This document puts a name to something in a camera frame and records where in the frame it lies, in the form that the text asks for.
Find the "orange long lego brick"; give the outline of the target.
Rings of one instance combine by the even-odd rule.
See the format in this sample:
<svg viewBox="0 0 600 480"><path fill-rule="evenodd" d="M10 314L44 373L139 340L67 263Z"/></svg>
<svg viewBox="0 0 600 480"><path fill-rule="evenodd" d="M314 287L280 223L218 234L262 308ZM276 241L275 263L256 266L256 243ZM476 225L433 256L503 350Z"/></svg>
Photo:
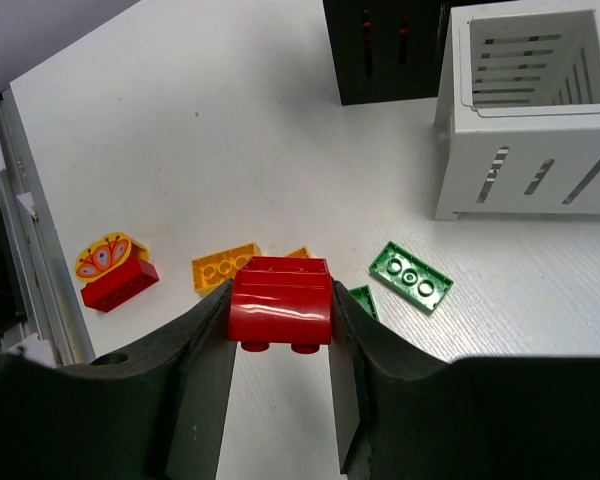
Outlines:
<svg viewBox="0 0 600 480"><path fill-rule="evenodd" d="M233 279L253 256L260 254L260 247L256 243L249 243L193 259L194 291L201 297L208 295L227 279Z"/></svg>

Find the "orange small lego brick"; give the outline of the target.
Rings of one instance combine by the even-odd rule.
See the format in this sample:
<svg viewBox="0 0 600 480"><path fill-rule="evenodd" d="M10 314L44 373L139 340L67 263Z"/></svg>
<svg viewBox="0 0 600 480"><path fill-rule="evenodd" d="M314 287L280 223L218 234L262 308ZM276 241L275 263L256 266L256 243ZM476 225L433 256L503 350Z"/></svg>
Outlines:
<svg viewBox="0 0 600 480"><path fill-rule="evenodd" d="M311 253L306 246L298 248L286 255L287 258L310 258Z"/></svg>

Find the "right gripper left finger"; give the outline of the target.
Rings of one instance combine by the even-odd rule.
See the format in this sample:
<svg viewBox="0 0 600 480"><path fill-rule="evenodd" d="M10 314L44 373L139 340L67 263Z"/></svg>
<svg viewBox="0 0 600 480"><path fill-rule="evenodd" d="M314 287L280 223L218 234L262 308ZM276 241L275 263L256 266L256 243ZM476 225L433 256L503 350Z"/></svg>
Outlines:
<svg viewBox="0 0 600 480"><path fill-rule="evenodd" d="M89 364L0 354L0 479L212 479L236 346L231 287Z"/></svg>

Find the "red curved lego brick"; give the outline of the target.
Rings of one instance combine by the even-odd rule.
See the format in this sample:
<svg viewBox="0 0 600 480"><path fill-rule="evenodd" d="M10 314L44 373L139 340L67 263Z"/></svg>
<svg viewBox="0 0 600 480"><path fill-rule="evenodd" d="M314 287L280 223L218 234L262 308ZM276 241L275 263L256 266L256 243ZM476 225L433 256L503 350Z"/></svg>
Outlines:
<svg viewBox="0 0 600 480"><path fill-rule="evenodd" d="M249 352L288 344L315 353L332 340L332 296L325 259L254 256L232 285L228 339Z"/></svg>

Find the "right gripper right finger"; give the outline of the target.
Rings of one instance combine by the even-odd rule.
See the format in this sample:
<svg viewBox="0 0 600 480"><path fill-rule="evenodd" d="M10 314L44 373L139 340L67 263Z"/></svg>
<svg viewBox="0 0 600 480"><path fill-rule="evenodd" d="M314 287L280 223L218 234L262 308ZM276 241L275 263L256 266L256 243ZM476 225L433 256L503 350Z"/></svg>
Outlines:
<svg viewBox="0 0 600 480"><path fill-rule="evenodd" d="M600 357L445 362L333 285L330 378L350 479L600 479Z"/></svg>

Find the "yellow butterfly lego brick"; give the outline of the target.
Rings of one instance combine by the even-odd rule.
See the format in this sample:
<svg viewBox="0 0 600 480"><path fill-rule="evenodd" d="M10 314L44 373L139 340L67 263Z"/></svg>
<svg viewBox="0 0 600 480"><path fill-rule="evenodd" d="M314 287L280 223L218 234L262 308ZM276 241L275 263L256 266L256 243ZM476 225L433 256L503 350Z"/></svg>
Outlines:
<svg viewBox="0 0 600 480"><path fill-rule="evenodd" d="M150 259L146 246L123 232L112 232L90 244L78 255L74 273L80 281L92 283L111 273L131 257L144 261Z"/></svg>

